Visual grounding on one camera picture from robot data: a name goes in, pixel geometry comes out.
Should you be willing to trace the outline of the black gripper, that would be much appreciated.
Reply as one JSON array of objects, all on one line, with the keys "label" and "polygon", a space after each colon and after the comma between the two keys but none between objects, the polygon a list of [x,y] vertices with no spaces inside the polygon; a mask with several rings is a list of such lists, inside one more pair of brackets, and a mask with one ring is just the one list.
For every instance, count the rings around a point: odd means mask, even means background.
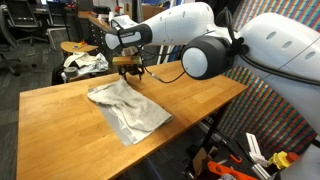
[{"label": "black gripper", "polygon": [[139,80],[142,81],[144,69],[141,65],[138,64],[119,65],[118,73],[123,76],[125,81],[128,80],[127,73],[129,73],[130,75],[138,75]]}]

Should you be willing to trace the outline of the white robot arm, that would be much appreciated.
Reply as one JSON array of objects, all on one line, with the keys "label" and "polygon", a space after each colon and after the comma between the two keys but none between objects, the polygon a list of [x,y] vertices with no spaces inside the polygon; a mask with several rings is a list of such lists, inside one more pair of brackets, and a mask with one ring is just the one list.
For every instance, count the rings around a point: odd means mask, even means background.
[{"label": "white robot arm", "polygon": [[136,23],[118,16],[105,35],[113,51],[143,45],[181,45],[181,63],[194,79],[249,68],[320,132],[320,33],[276,13],[264,13],[239,31],[214,22],[204,2],[187,3]]}]

